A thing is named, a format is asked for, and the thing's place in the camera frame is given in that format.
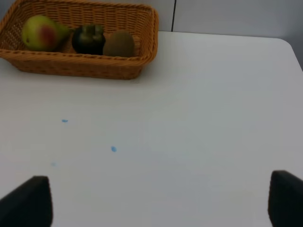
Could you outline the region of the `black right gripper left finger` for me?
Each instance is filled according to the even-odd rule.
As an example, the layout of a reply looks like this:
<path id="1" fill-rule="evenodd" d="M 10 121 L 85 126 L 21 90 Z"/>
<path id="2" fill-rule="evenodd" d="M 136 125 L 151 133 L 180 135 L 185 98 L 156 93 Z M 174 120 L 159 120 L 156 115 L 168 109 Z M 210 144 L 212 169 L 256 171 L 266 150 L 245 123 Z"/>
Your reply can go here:
<path id="1" fill-rule="evenodd" d="M 0 200 L 2 227 L 50 227 L 53 202 L 49 178 L 33 176 Z"/>

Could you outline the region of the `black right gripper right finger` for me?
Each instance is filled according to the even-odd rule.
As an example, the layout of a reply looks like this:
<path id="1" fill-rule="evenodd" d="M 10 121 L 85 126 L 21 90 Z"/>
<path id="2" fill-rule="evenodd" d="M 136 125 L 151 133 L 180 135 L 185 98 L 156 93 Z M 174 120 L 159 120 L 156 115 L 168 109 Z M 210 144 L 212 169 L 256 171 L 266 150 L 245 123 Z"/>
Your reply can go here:
<path id="1" fill-rule="evenodd" d="M 303 181 L 288 171 L 273 171 L 267 211 L 274 227 L 302 227 Z"/>

